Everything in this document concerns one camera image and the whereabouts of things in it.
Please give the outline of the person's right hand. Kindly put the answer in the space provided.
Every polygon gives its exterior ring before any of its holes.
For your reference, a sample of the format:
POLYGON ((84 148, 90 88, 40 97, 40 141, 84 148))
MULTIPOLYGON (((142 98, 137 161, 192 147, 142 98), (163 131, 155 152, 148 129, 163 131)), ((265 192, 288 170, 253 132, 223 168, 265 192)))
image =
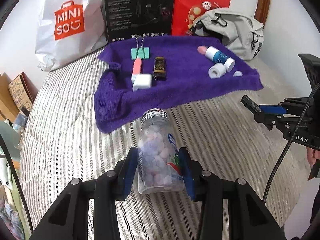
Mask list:
POLYGON ((320 159, 320 151, 307 147, 307 160, 311 167, 313 167, 317 160, 320 159))

